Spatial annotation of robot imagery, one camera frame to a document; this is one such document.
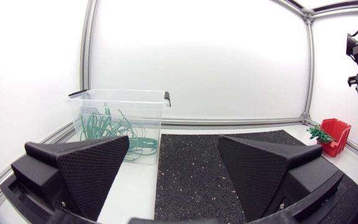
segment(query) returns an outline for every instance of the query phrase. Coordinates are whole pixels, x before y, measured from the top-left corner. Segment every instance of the red plastic bin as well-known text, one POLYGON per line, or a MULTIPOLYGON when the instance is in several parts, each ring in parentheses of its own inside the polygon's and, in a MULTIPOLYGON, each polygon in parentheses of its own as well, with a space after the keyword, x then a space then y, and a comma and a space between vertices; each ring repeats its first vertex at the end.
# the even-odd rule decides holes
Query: red plastic bin
POLYGON ((323 120, 321 128, 337 140, 337 142, 331 141, 327 144, 319 141, 319 143, 323 146, 323 150, 332 157, 336 157, 336 155, 341 153, 341 151, 345 148, 351 127, 352 126, 346 124, 345 122, 335 118, 323 120))

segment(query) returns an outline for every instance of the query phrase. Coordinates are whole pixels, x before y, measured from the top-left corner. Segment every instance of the black textured mat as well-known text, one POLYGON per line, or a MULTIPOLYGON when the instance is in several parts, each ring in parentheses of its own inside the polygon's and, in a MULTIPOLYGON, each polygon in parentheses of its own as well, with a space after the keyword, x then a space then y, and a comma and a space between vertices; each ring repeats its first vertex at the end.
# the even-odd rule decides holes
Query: black textured mat
MULTIPOLYGON (((279 144, 304 144, 283 130, 228 136, 279 144)), ((163 134, 158 164, 156 220, 218 218, 245 223, 246 217, 218 151, 219 135, 163 134)), ((340 223, 358 205, 358 185, 346 177, 347 190, 326 223, 340 223)))

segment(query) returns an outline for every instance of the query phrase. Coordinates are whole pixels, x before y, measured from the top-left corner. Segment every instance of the textured black surface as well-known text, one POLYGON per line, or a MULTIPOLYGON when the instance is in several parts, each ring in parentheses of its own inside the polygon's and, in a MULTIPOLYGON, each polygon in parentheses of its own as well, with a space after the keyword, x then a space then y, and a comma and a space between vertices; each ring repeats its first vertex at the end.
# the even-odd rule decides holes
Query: textured black surface
MULTIPOLYGON (((228 136, 304 145, 282 130, 228 136)), ((220 223, 246 222, 237 194, 220 158, 218 139, 217 134, 162 135, 155 201, 156 220, 214 217, 220 223)), ((358 185, 347 176, 344 179, 349 190, 328 214, 327 220, 323 220, 325 223, 343 223, 343 219, 339 217, 351 216, 358 205, 358 185)))
POLYGON ((50 208, 60 207, 59 196, 64 190, 64 181, 56 167, 24 155, 11 165, 21 185, 26 187, 50 208))
POLYGON ((143 220, 139 218, 132 218, 128 224, 219 224, 216 218, 202 219, 202 220, 143 220))
POLYGON ((346 187, 345 194, 320 223, 348 223, 355 212, 358 206, 358 185, 346 174, 343 176, 341 184, 346 187))
POLYGON ((289 168, 319 158, 323 151, 321 146, 226 136, 219 138, 218 148, 248 221, 262 218, 289 168))
POLYGON ((62 176, 84 217, 98 219, 128 147, 128 138, 117 138, 58 158, 62 176))
POLYGON ((72 212, 96 221, 129 147, 127 136, 63 144, 25 145, 29 156, 59 169, 72 212))

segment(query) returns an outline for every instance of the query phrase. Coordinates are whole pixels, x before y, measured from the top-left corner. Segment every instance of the aluminum frame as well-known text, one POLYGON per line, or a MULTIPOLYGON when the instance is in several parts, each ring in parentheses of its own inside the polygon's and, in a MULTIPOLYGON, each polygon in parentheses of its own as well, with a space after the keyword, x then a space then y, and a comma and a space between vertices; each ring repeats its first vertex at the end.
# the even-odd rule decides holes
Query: aluminum frame
POLYGON ((288 1, 288 0, 273 0, 273 1, 281 4, 282 6, 291 10, 292 12, 294 12, 295 14, 297 14, 300 17, 306 16, 306 13, 303 11, 303 9, 298 7, 298 6, 301 6, 301 4, 297 3, 296 1, 292 1, 292 2, 295 2, 297 5, 293 4, 291 1, 288 1))
POLYGON ((306 33, 308 35, 308 60, 309 60, 309 75, 308 75, 308 86, 306 89, 306 100, 305 107, 303 108, 303 114, 301 118, 304 120, 310 119, 310 105, 311 98, 313 96, 313 85, 314 85, 314 38, 313 38, 313 30, 311 28, 313 24, 313 19, 310 17, 304 17, 306 24, 306 33))
POLYGON ((341 16, 341 15, 349 15, 349 14, 358 14, 358 7, 340 7, 336 10, 329 9, 327 11, 322 11, 317 14, 312 14, 313 19, 321 19, 325 17, 331 16, 341 16))
POLYGON ((313 13, 319 13, 324 11, 335 11, 342 7, 358 7, 358 1, 343 1, 333 4, 328 4, 320 7, 312 8, 313 13))
POLYGON ((55 144, 65 142, 66 139, 70 139, 75 135, 75 129, 72 122, 64 125, 62 128, 46 137, 41 141, 42 144, 55 144))
POLYGON ((90 55, 93 18, 98 0, 89 0, 86 7, 80 54, 80 90, 90 88, 90 55))
POLYGON ((302 118, 283 119, 163 119, 164 129, 246 129, 301 124, 302 118))
POLYGON ((315 15, 318 15, 318 14, 324 14, 324 13, 327 13, 327 12, 339 11, 339 10, 344 10, 344 9, 358 9, 358 5, 341 6, 341 7, 324 9, 324 10, 312 12, 311 15, 315 16, 315 15))

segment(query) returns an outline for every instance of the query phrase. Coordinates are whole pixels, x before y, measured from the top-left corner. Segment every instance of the white panel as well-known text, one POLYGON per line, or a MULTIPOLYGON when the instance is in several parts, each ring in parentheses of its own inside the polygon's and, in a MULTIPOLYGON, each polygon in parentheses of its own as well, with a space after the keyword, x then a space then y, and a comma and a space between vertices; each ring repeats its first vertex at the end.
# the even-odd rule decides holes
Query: white panel
POLYGON ((99 1, 91 88, 167 90, 164 118, 293 118, 306 27, 273 1, 99 1))
POLYGON ((350 124, 349 139, 358 144, 358 96, 355 85, 347 84, 358 66, 346 55, 347 33, 357 30, 358 14, 318 19, 313 24, 315 79, 310 113, 319 123, 337 118, 350 124))
POLYGON ((100 212, 100 223, 129 223, 131 218, 154 219, 158 163, 123 162, 100 212))
POLYGON ((71 121, 87 1, 0 1, 0 172, 71 121))

